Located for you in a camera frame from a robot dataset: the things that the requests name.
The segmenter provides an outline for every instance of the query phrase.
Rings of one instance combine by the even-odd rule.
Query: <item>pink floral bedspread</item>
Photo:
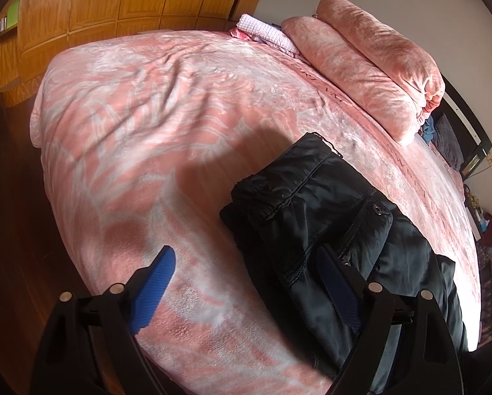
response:
[[[48,67],[31,138],[63,242],[94,294],[174,247],[177,271],[137,339],[191,392],[316,395],[330,384],[282,337],[219,219],[235,183],[314,131],[456,261],[476,347],[471,228],[450,175],[418,136],[399,146],[312,68],[214,33],[87,44]]]

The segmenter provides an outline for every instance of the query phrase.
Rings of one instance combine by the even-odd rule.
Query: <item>metal screw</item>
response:
[[[65,291],[60,294],[60,301],[62,301],[63,303],[68,302],[71,298],[72,298],[71,292]]]
[[[378,293],[383,291],[383,287],[378,282],[369,283],[369,291]]]
[[[109,292],[111,294],[121,294],[124,289],[125,289],[125,286],[123,284],[113,284],[109,288]]]
[[[430,292],[429,290],[422,290],[420,295],[422,296],[423,299],[432,300],[432,292]]]

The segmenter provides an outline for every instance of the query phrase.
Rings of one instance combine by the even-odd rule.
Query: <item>black bed frame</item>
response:
[[[460,167],[460,174],[462,179],[466,180],[485,159],[492,148],[492,142],[466,101],[464,101],[452,84],[444,76],[442,77],[444,78],[446,93],[456,104],[458,110],[469,121],[469,124],[480,140],[480,143],[477,143],[464,122],[460,120],[456,110],[452,108],[452,104],[443,98],[440,105],[431,113],[432,118],[436,123],[442,117],[442,114],[445,114],[449,120],[464,156],[464,163]]]

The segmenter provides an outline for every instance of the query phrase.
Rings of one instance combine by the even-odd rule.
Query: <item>blue cloth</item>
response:
[[[422,125],[422,138],[427,144],[429,144],[432,141],[434,135],[435,135],[435,123],[434,120],[432,119],[432,116],[429,116],[429,118]]]

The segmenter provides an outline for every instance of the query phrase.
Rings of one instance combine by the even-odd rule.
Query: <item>pink blanket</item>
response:
[[[321,0],[318,19],[339,31],[423,109],[420,125],[438,107],[445,83],[424,49],[347,0]]]
[[[413,100],[337,30],[310,16],[282,22],[310,64],[343,90],[401,145],[410,144],[418,130]]]
[[[162,245],[175,248],[177,271],[137,339],[194,393],[316,395],[330,384],[281,336],[219,219],[236,182],[312,131],[456,261],[474,348],[480,289],[471,229],[421,138],[397,145],[312,68],[214,33],[87,44],[48,67],[31,138],[63,242],[95,294],[125,282]]]

